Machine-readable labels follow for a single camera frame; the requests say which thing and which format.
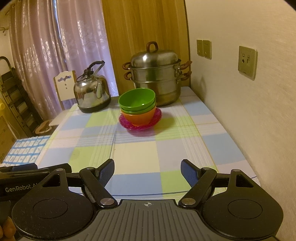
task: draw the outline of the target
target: finger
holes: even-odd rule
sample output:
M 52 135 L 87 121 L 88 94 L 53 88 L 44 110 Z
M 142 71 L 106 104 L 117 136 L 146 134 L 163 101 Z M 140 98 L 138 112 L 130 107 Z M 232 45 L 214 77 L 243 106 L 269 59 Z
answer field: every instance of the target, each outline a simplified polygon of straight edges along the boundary
M 8 217 L 3 224 L 3 233 L 6 238 L 10 239 L 13 237 L 15 232 L 16 232 L 15 225 L 13 224 L 11 217 Z
M 3 237 L 3 229 L 2 227 L 0 226 L 0 239 Z
M 15 241 L 15 237 L 12 236 L 11 238 L 7 238 L 4 236 L 2 239 L 0 239 L 0 241 Z

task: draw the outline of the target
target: wall plate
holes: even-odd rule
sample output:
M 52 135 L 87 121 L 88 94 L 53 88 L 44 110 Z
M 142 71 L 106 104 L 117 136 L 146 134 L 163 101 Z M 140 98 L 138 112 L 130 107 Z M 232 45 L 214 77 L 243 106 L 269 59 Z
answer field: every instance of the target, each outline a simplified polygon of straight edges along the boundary
M 239 47 L 238 71 L 254 80 L 257 69 L 258 51 L 244 46 Z
M 212 42 L 209 40 L 203 40 L 203 52 L 204 57 L 212 59 Z
M 197 54 L 201 57 L 204 56 L 203 54 L 203 43 L 202 40 L 196 40 L 196 45 L 197 45 Z

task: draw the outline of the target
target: pink plate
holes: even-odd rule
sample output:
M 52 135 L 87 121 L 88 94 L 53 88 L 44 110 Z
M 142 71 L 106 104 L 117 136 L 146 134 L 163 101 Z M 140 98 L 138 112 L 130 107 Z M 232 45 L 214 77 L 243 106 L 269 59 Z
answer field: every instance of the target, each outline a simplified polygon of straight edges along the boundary
M 119 123 L 128 130 L 137 130 L 137 131 L 142 131 L 142 130 L 146 130 L 152 126 L 154 126 L 157 122 L 160 121 L 161 119 L 161 110 L 156 108 L 154 116 L 152 118 L 152 120 L 150 121 L 149 124 L 144 125 L 144 126 L 133 126 L 129 121 L 127 121 L 127 119 L 124 118 L 124 116 L 121 114 L 119 117 Z

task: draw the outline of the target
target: blue patterned cloth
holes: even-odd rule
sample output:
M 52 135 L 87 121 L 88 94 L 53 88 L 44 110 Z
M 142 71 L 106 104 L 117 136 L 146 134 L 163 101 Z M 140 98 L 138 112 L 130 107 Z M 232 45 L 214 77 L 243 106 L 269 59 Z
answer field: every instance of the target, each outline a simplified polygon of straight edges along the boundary
M 30 137 L 17 140 L 5 157 L 2 166 L 34 163 L 50 136 Z

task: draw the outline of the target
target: white wooden chair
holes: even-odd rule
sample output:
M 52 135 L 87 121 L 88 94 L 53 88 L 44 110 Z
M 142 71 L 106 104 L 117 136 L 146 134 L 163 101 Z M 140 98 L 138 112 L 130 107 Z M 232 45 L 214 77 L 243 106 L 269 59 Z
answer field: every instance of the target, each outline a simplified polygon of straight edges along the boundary
M 59 102 L 63 111 L 52 120 L 49 126 L 58 126 L 68 113 L 68 110 L 65 110 L 63 101 L 75 98 L 73 89 L 76 81 L 77 77 L 74 70 L 61 72 L 58 76 L 54 77 L 54 85 L 57 91 L 57 97 L 59 98 Z

